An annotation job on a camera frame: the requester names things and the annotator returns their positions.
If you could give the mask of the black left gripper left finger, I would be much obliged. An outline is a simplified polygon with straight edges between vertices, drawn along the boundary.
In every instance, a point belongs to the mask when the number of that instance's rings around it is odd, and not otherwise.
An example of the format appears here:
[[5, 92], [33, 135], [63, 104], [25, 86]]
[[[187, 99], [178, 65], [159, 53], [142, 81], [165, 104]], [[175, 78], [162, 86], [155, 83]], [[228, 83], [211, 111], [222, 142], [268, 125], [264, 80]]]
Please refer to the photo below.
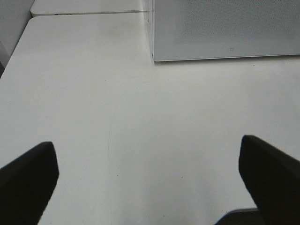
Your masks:
[[39, 223], [59, 178], [52, 142], [42, 142], [0, 170], [0, 223]]

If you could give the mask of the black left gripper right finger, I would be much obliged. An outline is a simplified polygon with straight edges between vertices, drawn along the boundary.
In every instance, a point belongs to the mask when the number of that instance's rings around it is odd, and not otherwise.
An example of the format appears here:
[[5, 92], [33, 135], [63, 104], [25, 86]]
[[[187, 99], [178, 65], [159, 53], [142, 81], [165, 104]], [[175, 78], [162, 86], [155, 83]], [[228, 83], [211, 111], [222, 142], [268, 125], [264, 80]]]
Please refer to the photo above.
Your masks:
[[241, 178], [267, 225], [300, 223], [300, 162], [254, 136], [241, 140]]

